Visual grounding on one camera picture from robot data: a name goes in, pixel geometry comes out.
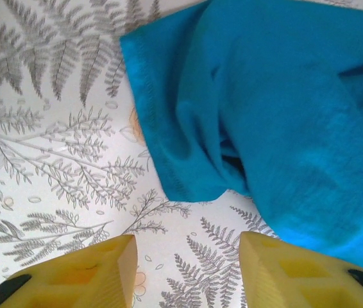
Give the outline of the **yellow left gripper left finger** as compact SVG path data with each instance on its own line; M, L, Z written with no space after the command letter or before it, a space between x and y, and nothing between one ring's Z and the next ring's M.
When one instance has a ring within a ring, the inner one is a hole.
M120 235L16 272L0 307L132 307L136 238Z

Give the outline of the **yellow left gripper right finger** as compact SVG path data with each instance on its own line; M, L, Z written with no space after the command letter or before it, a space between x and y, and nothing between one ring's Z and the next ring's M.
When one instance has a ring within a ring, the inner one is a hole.
M249 307L363 307L363 268L256 232L239 262Z

